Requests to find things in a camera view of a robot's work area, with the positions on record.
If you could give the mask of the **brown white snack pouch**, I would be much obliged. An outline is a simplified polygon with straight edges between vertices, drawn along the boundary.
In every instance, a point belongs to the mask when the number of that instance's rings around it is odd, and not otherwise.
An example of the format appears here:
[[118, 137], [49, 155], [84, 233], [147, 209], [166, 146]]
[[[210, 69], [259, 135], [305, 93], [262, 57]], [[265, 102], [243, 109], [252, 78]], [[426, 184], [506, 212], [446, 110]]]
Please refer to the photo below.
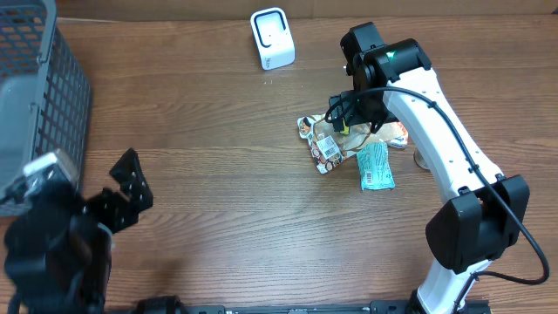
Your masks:
[[372, 133], [369, 124], [352, 126], [348, 135], [337, 133], [323, 114], [297, 120], [299, 136], [308, 142], [310, 154], [320, 174], [327, 174], [365, 146], [383, 142], [380, 129]]

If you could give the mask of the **teal wet wipes packet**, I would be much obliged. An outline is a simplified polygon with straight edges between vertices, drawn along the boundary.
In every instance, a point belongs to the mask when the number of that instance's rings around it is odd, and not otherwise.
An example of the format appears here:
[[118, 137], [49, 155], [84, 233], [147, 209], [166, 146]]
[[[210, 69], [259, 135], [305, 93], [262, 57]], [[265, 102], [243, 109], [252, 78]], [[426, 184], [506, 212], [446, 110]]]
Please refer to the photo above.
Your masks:
[[361, 149], [357, 153], [357, 166], [362, 190], [395, 188], [385, 142], [374, 142]]

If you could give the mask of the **green lid jar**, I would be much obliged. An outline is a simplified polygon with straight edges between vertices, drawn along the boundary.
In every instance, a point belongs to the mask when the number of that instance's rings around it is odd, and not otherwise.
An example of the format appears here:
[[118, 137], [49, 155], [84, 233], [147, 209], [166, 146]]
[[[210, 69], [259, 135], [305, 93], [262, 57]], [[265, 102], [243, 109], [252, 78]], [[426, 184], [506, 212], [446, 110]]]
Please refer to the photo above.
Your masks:
[[422, 156], [421, 152], [416, 148], [413, 152], [413, 159], [415, 161], [415, 163], [422, 169], [424, 170], [428, 170], [429, 167], [424, 159], [424, 157]]

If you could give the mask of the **yellow glue stick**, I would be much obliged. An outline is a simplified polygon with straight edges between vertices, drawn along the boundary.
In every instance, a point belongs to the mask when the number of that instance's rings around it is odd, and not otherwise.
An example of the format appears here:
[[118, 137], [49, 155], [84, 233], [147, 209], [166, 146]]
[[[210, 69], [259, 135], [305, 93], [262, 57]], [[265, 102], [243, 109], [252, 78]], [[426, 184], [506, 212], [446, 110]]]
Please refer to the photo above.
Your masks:
[[345, 125], [344, 120], [338, 125], [337, 132], [343, 135], [348, 135], [350, 133], [350, 128]]

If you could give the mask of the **orange tissue packet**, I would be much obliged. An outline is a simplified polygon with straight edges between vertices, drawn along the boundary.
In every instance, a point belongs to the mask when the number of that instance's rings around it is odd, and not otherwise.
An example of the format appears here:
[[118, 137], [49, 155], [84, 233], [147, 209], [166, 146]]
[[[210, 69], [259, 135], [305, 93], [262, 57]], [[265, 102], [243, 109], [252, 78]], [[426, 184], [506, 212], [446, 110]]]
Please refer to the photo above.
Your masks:
[[406, 149], [409, 134], [401, 122], [391, 122], [380, 128], [380, 138], [388, 147]]

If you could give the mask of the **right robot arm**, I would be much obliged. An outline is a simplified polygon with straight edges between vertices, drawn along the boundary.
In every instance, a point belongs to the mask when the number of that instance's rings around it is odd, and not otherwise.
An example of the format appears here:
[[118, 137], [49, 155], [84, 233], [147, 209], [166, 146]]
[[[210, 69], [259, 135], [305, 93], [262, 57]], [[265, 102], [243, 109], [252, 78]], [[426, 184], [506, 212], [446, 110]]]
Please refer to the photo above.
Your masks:
[[355, 26], [340, 42], [353, 88], [330, 98], [325, 119], [337, 133], [399, 121], [437, 183], [441, 210], [425, 228], [434, 256], [426, 280], [404, 313], [480, 313], [465, 297], [475, 276], [516, 244], [529, 198], [519, 176], [507, 178], [468, 134], [419, 43], [386, 44], [374, 23]]

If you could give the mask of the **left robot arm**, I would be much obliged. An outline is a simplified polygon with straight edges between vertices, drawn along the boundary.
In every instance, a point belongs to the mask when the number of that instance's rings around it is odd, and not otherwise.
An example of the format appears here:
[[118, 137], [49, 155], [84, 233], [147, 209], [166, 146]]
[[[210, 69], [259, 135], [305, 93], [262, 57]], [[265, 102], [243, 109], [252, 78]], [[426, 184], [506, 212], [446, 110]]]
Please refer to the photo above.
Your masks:
[[78, 172], [56, 149], [26, 164], [3, 202], [30, 209], [6, 230], [4, 271], [15, 286], [8, 311], [102, 313], [112, 271], [112, 237], [153, 206], [138, 154], [128, 149], [109, 172], [119, 190], [86, 199]]

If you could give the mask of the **white barcode scanner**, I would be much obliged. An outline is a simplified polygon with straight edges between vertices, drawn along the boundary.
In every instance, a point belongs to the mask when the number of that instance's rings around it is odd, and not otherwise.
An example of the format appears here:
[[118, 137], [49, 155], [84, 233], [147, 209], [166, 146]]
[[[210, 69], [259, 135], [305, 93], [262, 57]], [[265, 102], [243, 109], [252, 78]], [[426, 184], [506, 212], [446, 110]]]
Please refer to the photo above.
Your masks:
[[296, 49], [284, 10], [271, 7], [250, 17], [256, 48], [264, 71], [292, 64]]

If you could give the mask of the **grey plastic mesh basket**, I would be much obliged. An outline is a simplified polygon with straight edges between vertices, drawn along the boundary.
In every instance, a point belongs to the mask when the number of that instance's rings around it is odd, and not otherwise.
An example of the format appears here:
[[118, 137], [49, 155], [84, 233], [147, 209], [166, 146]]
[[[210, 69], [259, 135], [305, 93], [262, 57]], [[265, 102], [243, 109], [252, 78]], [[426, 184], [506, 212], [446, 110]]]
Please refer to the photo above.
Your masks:
[[1, 2], [1, 191], [61, 150], [83, 180], [92, 87], [57, 27], [53, 0]]

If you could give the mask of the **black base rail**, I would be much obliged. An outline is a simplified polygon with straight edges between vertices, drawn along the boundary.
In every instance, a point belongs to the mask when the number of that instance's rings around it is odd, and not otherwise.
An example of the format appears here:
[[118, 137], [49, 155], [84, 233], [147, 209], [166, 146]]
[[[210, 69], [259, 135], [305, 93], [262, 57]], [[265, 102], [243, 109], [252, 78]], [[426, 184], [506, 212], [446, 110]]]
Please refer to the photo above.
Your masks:
[[371, 301], [369, 304], [290, 305], [227, 308], [185, 306], [188, 314], [404, 314], [405, 300]]

